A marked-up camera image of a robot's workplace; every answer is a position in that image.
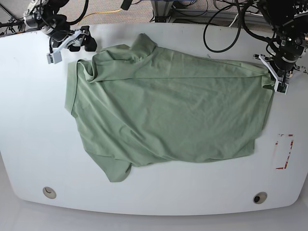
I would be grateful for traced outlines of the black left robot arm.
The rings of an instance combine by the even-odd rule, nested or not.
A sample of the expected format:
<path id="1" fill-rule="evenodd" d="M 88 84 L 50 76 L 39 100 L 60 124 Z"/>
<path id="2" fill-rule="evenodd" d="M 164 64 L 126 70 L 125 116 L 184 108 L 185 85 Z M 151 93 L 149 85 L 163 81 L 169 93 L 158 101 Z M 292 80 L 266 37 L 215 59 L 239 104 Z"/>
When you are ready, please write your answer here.
<path id="1" fill-rule="evenodd" d="M 206 42 L 206 30 L 218 13 L 234 6 L 237 9 L 238 30 L 232 44 L 222 50 L 211 49 Z M 249 8 L 258 8 L 266 22 L 272 27 L 271 38 L 252 32 L 245 23 L 245 15 Z M 253 38 L 265 42 L 266 50 L 271 48 L 274 54 L 270 66 L 281 79 L 287 78 L 295 70 L 296 62 L 308 51 L 308 2 L 306 0 L 237 0 L 228 2 L 227 6 L 218 10 L 207 22 L 203 32 L 205 47 L 214 53 L 222 53 L 231 49 L 237 42 L 241 29 Z"/>

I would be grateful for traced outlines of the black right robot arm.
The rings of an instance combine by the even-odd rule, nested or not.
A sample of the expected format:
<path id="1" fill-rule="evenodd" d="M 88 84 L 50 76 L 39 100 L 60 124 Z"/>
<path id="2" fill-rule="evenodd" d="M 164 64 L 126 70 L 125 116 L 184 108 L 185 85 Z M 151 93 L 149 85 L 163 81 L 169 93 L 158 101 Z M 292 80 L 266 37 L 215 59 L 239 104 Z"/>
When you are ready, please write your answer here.
<path id="1" fill-rule="evenodd" d="M 64 45 L 71 52 L 97 50 L 97 43 L 90 34 L 90 27 L 83 26 L 72 30 L 71 26 L 79 23 L 86 14 L 89 2 L 85 1 L 81 15 L 74 21 L 67 21 L 67 16 L 59 14 L 59 10 L 68 3 L 67 0 L 32 0 L 24 12 L 24 23 L 31 29 L 41 30 L 50 37 L 49 51 L 54 53 L 56 49 Z"/>

